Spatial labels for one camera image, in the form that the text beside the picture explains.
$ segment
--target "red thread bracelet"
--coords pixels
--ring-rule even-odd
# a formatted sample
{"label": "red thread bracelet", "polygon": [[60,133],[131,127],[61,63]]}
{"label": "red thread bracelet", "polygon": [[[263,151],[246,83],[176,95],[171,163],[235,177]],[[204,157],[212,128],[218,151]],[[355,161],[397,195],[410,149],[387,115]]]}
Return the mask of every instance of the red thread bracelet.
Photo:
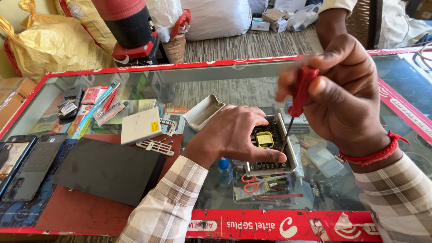
{"label": "red thread bracelet", "polygon": [[383,150],[374,153],[372,155],[368,155],[365,157],[361,157],[361,158],[356,158],[356,157],[349,157],[345,154],[343,154],[340,150],[339,150],[339,154],[342,158],[344,158],[345,160],[347,160],[348,162],[354,163],[354,164],[359,164],[361,166],[365,166],[368,165],[370,163],[385,159],[387,157],[389,157],[394,151],[396,151],[397,149],[397,140],[401,139],[402,141],[406,142],[408,145],[410,145],[410,142],[408,142],[408,140],[404,137],[401,137],[397,134],[392,133],[391,131],[388,131],[388,136],[391,139],[390,144],[385,147]]}

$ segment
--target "metal bracket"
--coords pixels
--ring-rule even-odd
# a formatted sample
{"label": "metal bracket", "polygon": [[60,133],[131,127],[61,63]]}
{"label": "metal bracket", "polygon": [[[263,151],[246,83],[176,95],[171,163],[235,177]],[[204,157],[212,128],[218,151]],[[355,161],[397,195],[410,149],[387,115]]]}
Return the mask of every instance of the metal bracket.
{"label": "metal bracket", "polygon": [[138,147],[145,148],[146,150],[152,150],[155,152],[159,152],[159,153],[168,155],[170,157],[174,155],[174,152],[171,151],[171,145],[156,142],[156,141],[153,141],[150,139],[142,141],[142,142],[138,142],[138,143],[136,143],[136,145]]}
{"label": "metal bracket", "polygon": [[163,118],[159,118],[160,122],[162,124],[171,126],[168,132],[168,137],[171,137],[172,134],[174,133],[175,128],[177,127],[177,122],[175,121],[171,121],[171,120],[167,120],[167,119],[163,119]]}

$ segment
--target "red screwdriver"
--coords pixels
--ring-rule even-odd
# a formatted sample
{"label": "red screwdriver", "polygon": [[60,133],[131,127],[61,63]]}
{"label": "red screwdriver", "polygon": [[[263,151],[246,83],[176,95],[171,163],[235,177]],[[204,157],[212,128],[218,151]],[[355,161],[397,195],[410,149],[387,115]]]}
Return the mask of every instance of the red screwdriver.
{"label": "red screwdriver", "polygon": [[303,105],[309,98],[309,85],[318,76],[318,69],[303,65],[299,69],[297,80],[295,81],[294,94],[292,96],[292,105],[288,108],[288,113],[292,117],[289,122],[288,130],[286,131],[285,139],[283,140],[280,151],[282,152],[285,148],[286,141],[288,139],[288,133],[291,130],[292,122],[295,117],[299,117],[303,113]]}

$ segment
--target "smartphone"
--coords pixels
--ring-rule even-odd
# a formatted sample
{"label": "smartphone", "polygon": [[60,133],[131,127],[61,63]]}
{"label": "smartphone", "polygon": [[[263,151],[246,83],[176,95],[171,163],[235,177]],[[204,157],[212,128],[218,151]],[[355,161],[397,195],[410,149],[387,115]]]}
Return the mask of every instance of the smartphone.
{"label": "smartphone", "polygon": [[66,138],[67,133],[42,135],[9,183],[2,201],[31,201]]}
{"label": "smartphone", "polygon": [[68,118],[72,118],[75,117],[78,109],[79,109],[79,104],[81,103],[81,97],[83,94],[83,87],[82,85],[74,85],[71,86],[69,88],[66,89],[66,91],[64,92],[64,96],[63,96],[63,100],[61,101],[61,103],[70,100],[75,106],[76,109],[74,109],[74,111],[67,113],[66,115],[64,115],[60,110],[58,111],[58,118],[59,119],[68,119]]}
{"label": "smartphone", "polygon": [[11,136],[0,150],[0,196],[19,170],[36,139],[35,135]]}

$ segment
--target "shirt sleeve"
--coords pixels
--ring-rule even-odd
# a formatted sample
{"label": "shirt sleeve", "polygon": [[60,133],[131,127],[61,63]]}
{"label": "shirt sleeve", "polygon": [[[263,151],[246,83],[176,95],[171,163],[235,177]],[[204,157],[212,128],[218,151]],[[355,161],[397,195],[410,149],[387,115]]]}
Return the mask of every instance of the shirt sleeve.
{"label": "shirt sleeve", "polygon": [[348,10],[348,14],[346,15],[348,18],[353,13],[353,9],[356,4],[357,0],[324,0],[320,9],[318,10],[318,14],[326,11],[327,9],[346,9]]}
{"label": "shirt sleeve", "polygon": [[367,195],[383,242],[432,242],[432,182],[407,155],[354,177]]}
{"label": "shirt sleeve", "polygon": [[118,243],[184,243],[192,208],[208,170],[180,156],[132,211]]}

